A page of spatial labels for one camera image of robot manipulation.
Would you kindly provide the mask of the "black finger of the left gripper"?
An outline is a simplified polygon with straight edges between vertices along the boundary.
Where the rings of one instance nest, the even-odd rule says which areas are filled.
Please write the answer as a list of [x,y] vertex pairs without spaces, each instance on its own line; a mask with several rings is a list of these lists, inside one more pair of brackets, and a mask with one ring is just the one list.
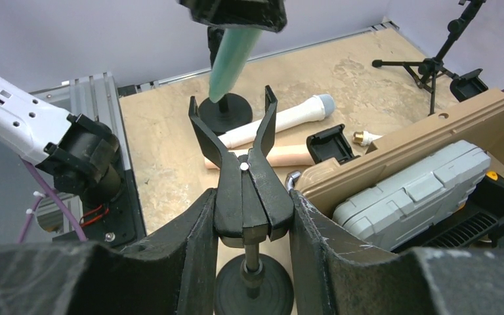
[[217,28],[255,28],[278,33],[287,26],[281,0],[180,0],[192,20]]

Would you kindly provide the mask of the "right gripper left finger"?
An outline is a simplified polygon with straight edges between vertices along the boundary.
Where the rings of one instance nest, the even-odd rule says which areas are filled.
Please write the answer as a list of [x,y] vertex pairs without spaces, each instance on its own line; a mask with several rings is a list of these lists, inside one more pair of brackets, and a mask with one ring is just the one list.
[[215,189],[140,241],[0,245],[0,314],[212,314]]

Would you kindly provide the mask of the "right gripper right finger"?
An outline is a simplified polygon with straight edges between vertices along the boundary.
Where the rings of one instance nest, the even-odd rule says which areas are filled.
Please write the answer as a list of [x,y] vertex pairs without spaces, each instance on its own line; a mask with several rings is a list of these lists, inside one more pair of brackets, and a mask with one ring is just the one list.
[[300,192],[290,231],[299,314],[504,314],[504,249],[364,243]]

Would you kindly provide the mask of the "green microphone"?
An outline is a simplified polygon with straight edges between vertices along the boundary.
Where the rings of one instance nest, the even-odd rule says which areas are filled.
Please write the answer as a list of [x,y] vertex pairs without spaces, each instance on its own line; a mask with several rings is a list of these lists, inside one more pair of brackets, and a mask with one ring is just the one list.
[[262,32],[257,28],[225,30],[209,78],[212,102],[218,102],[234,87]]

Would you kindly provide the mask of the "white microphone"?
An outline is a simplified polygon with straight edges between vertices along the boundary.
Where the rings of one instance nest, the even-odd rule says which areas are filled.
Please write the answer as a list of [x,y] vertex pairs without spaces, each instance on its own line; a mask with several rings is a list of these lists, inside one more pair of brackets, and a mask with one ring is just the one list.
[[[302,104],[286,109],[276,114],[276,128],[278,133],[303,123],[322,121],[329,117],[336,109],[336,103],[330,94],[313,95]],[[220,141],[227,148],[236,148],[250,143],[256,137],[261,120],[242,125],[219,136]]]

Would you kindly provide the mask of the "pink microphone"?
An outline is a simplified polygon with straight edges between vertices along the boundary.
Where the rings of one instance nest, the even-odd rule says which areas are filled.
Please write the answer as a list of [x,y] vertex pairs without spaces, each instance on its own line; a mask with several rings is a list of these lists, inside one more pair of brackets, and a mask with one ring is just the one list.
[[[236,158],[248,154],[249,149],[229,150]],[[267,161],[272,167],[312,166],[315,164],[306,144],[275,146],[267,156]],[[219,169],[208,157],[204,156],[207,169]]]

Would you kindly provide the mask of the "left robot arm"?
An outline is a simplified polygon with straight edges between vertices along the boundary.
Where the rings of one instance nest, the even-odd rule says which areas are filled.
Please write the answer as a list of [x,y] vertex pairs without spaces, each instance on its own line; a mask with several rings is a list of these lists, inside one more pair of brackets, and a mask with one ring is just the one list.
[[[262,32],[287,26],[283,1],[182,1],[194,22],[223,31],[212,65],[209,99],[224,100]],[[0,142],[54,187],[101,205],[119,192],[119,140],[106,125],[52,105],[0,77]]]

